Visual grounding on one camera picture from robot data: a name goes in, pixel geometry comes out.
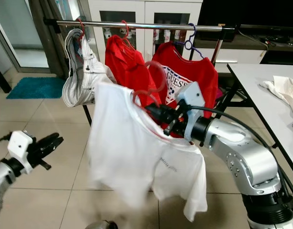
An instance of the red t-shirt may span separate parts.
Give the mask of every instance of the red t-shirt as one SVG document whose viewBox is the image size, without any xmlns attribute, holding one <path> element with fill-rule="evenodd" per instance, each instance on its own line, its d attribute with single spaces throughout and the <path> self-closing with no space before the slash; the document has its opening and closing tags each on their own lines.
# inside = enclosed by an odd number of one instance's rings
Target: red t-shirt
<svg viewBox="0 0 293 229">
<path fill-rule="evenodd" d="M 159 62 L 167 78 L 166 87 L 159 92 L 160 101 L 175 108 L 175 93 L 184 85 L 197 81 L 205 100 L 205 107 L 213 108 L 218 91 L 218 73 L 208 58 L 201 61 L 187 61 L 179 54 L 172 42 L 161 44 L 153 56 L 153 61 Z M 149 71 L 157 87 L 162 83 L 159 71 L 150 67 Z M 211 117 L 211 112 L 205 111 L 205 117 Z"/>
<path fill-rule="evenodd" d="M 144 66 L 142 54 L 131 49 L 117 35 L 107 40 L 105 64 L 112 70 L 117 83 L 134 91 L 156 89 L 156 85 L 147 67 Z M 158 93 L 152 95 L 160 101 Z M 144 107 L 153 103 L 146 95 L 139 94 L 141 105 Z"/>
</svg>

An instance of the wall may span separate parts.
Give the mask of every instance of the wall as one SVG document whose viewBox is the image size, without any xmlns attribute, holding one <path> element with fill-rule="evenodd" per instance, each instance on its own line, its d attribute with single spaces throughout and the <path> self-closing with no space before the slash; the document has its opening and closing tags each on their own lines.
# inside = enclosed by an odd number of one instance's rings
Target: wall
<svg viewBox="0 0 293 229">
<path fill-rule="evenodd" d="M 13 66 L 7 53 L 5 52 L 2 44 L 0 43 L 0 72 L 4 74 L 8 69 Z"/>
<path fill-rule="evenodd" d="M 42 49 L 25 0 L 0 0 L 0 24 L 13 48 Z"/>
</svg>

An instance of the tile floor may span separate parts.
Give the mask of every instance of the tile floor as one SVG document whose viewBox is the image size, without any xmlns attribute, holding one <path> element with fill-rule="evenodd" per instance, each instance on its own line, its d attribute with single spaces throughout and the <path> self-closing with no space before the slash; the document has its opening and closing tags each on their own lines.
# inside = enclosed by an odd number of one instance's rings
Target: tile floor
<svg viewBox="0 0 293 229">
<path fill-rule="evenodd" d="M 22 77 L 40 76 L 8 72 L 12 87 Z M 81 107 L 68 108 L 62 99 L 6 100 L 0 90 L 0 136 L 26 129 L 38 139 L 59 132 L 64 142 L 46 158 L 52 169 L 37 167 L 20 177 L 8 190 L 0 213 L 0 229 L 84 229 L 97 220 L 114 220 L 121 229 L 248 229 L 241 196 L 219 158 L 201 148 L 207 167 L 207 213 L 194 223 L 183 216 L 184 201 L 170 198 L 158 202 L 149 192 L 144 209 L 133 211 L 107 187 L 89 190 L 84 153 L 89 125 Z M 227 112 L 253 127 L 269 144 L 273 140 L 251 108 L 228 108 Z M 0 144 L 0 159 L 7 155 Z M 293 181 L 293 174 L 278 150 L 275 154 Z"/>
</svg>

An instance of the cabinet door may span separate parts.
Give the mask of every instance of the cabinet door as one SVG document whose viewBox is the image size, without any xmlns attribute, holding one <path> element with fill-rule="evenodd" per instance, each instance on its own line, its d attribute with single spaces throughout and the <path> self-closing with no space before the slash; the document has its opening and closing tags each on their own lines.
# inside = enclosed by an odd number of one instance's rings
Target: cabinet door
<svg viewBox="0 0 293 229">
<path fill-rule="evenodd" d="M 145 3 L 143 1 L 121 0 L 88 0 L 91 18 L 93 21 L 113 21 L 144 23 Z M 144 30 L 130 29 L 132 32 L 129 42 L 144 56 Z M 100 61 L 105 62 L 105 48 L 107 39 L 111 35 L 124 37 L 124 31 L 119 28 L 94 27 L 94 37 L 98 47 Z"/>
<path fill-rule="evenodd" d="M 156 24 L 197 24 L 201 3 L 188 2 L 146 2 L 146 23 Z M 184 42 L 189 39 L 193 31 L 164 31 L 164 30 L 146 30 L 145 31 L 145 61 L 152 59 L 158 46 L 167 42 L 170 35 L 170 41 Z M 190 51 L 178 45 L 177 50 L 187 60 L 190 57 Z"/>
</svg>

